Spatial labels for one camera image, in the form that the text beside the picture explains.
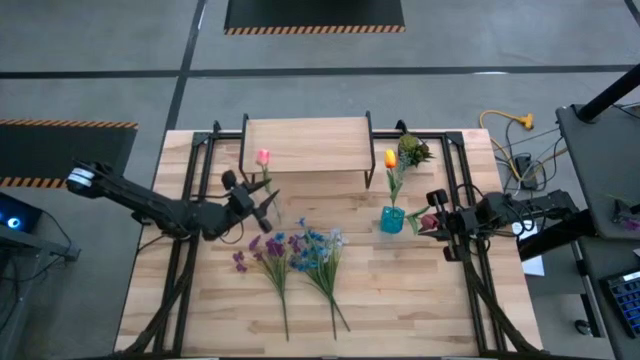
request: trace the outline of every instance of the glass vase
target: glass vase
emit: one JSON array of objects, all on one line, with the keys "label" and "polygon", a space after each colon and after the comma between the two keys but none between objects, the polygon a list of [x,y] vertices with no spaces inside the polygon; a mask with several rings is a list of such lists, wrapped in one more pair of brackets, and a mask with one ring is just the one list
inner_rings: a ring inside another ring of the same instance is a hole
[{"label": "glass vase", "polygon": [[397,234],[402,231],[404,223],[404,210],[399,207],[385,206],[382,208],[380,218],[380,230],[387,234]]}]

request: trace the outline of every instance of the table surface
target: table surface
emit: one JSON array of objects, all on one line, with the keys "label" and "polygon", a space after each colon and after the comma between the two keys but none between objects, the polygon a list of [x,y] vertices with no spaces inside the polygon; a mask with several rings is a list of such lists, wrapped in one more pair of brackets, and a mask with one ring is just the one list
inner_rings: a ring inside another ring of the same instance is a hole
[{"label": "table surface", "polygon": [[599,236],[640,240],[640,232],[611,221],[616,199],[640,204],[640,119],[615,107],[600,114],[595,124],[580,121],[572,107],[560,108],[556,115]]},{"label": "table surface", "polygon": [[271,154],[270,173],[371,169],[366,117],[249,119],[244,146],[245,173],[262,172],[260,149]]},{"label": "table surface", "polygon": [[640,258],[633,252],[640,248],[640,243],[636,240],[614,241],[583,237],[578,240],[578,244],[616,359],[637,359],[640,352],[640,339],[632,339],[627,335],[616,316],[614,307],[605,297],[600,280],[640,268]]},{"label": "table surface", "polygon": [[[484,192],[500,191],[493,151],[485,130],[461,130],[474,184]],[[172,198],[181,195],[192,131],[167,133],[154,190]],[[435,155],[411,168],[396,204],[407,212],[424,207],[425,193],[447,188],[442,146],[427,141]],[[259,232],[254,219],[245,221],[245,235],[236,245],[201,240],[183,346],[184,356],[444,356],[477,354],[462,266],[445,261],[443,244],[416,237],[405,222],[397,235],[379,231],[381,209],[390,203],[384,150],[397,140],[376,140],[376,168],[371,188],[362,173],[316,172],[273,175],[280,188],[281,223],[270,214],[274,231],[299,231],[295,222],[326,232],[340,227],[349,238],[337,275],[335,297],[352,331],[338,324],[332,336],[327,301],[303,274],[287,280],[291,340],[286,342],[279,298],[267,278],[254,267],[246,274],[234,269],[231,255],[245,250]],[[239,141],[217,141],[210,194],[222,194],[219,178],[237,171]],[[457,153],[456,177],[461,179]],[[197,189],[199,176],[195,176]],[[266,194],[256,193],[259,199]],[[141,245],[158,236],[145,228]],[[227,236],[234,240],[239,227]],[[116,349],[130,345],[147,325],[162,298],[170,240],[149,246],[138,255],[127,296]],[[498,302],[522,334],[535,346],[541,341],[513,239],[492,238],[489,260]],[[174,309],[172,321],[175,321]],[[493,345],[488,312],[483,306],[487,340]],[[173,339],[168,330],[167,346]]]}]

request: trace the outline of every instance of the wooden plank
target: wooden plank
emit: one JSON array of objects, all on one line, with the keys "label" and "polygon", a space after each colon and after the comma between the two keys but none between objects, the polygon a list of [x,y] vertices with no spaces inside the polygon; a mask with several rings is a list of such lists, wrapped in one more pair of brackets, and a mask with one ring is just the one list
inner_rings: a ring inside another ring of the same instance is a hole
[{"label": "wooden plank", "polygon": [[[500,191],[488,133],[463,133],[474,184],[484,192]],[[180,197],[191,136],[191,131],[167,134],[155,183],[155,190],[163,195]],[[269,215],[274,231],[296,231],[295,221],[306,216],[318,231],[341,227],[350,239],[338,271],[335,296],[352,331],[347,332],[339,324],[338,340],[334,341],[326,300],[306,284],[302,274],[293,273],[286,295],[291,340],[285,341],[279,299],[269,281],[255,268],[246,274],[234,270],[231,255],[246,250],[259,232],[256,221],[248,219],[244,238],[238,244],[200,243],[184,339],[185,356],[477,354],[461,265],[444,260],[441,243],[412,236],[406,222],[405,230],[398,235],[379,231],[381,207],[389,204],[382,154],[387,148],[395,148],[396,141],[381,140],[374,145],[377,171],[369,191],[364,190],[359,173],[273,175],[274,188],[281,189],[278,204],[282,211],[280,224],[273,213]],[[435,142],[429,145],[436,158],[411,168],[398,196],[397,205],[408,212],[425,205],[425,192],[447,186],[441,146]],[[220,175],[229,169],[237,171],[238,153],[238,141],[216,142],[210,194],[223,193]],[[255,196],[260,200],[266,194],[258,192]],[[158,229],[146,227],[141,244],[158,235]],[[240,229],[233,229],[228,239],[239,235]],[[116,349],[130,345],[157,310],[170,249],[170,241],[162,240],[138,256]],[[541,346],[515,242],[493,238],[489,257],[499,303],[525,338]],[[483,318],[491,344],[486,311]],[[166,346],[171,344],[172,331]]]},{"label": "wooden plank", "polygon": [[246,173],[262,171],[255,162],[260,149],[271,153],[271,173],[371,169],[366,117],[250,119],[243,163]]}]

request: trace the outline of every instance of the gray floor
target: gray floor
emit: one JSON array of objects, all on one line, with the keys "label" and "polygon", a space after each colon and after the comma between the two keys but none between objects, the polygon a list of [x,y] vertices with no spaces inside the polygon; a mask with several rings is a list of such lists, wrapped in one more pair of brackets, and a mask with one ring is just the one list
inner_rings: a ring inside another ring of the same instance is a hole
[{"label": "gray floor", "polygon": [[[0,72],[177,70],[196,0],[0,0]],[[362,66],[531,66],[633,64],[640,28],[623,0],[404,0],[405,34],[222,35],[226,2],[209,0],[193,69]],[[559,106],[589,100],[620,73],[334,76],[190,79],[178,129],[240,127],[252,117],[348,116],[370,110],[375,127],[472,128],[486,109],[531,112],[535,129],[513,126],[512,141],[553,129]],[[0,118],[136,121],[140,131],[126,176],[151,185],[176,79],[0,80]],[[636,90],[622,102],[640,101]],[[487,118],[504,141],[506,120]],[[552,133],[516,147],[534,155]],[[584,199],[570,158],[558,159],[548,190]],[[66,359],[107,354],[113,346],[140,227],[108,201],[65,191],[7,191],[52,212],[83,249],[51,271],[34,301],[20,357]],[[568,269],[570,252],[545,258]],[[602,341],[570,321],[579,299],[560,295],[560,275],[532,279],[544,346],[553,353],[611,357]]]}]

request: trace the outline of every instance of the black pole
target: black pole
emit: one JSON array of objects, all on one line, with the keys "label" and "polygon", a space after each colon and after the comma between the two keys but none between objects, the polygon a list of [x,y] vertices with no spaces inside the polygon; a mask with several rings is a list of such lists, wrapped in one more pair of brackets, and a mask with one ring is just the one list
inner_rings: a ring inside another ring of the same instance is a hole
[{"label": "black pole", "polygon": [[620,79],[609,86],[605,91],[596,96],[593,100],[583,106],[578,111],[578,119],[588,124],[593,124],[597,120],[596,116],[600,115],[609,106],[616,103],[623,96],[631,92],[640,85],[640,64],[636,65],[628,73],[624,74]]}]

